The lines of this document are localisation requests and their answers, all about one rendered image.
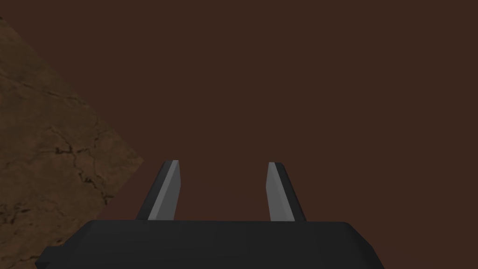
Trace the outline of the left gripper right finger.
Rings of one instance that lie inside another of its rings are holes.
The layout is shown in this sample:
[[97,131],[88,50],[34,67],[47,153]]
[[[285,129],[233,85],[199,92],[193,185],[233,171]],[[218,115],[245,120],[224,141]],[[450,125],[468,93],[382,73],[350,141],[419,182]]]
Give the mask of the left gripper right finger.
[[306,221],[292,182],[284,165],[269,162],[266,194],[271,221]]

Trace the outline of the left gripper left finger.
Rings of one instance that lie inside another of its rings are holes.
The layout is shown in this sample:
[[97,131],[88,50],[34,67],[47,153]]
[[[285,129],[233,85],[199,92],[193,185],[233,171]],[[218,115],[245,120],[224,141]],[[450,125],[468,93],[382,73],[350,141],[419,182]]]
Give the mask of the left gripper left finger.
[[164,161],[138,211],[136,219],[173,220],[180,188],[181,177],[179,161]]

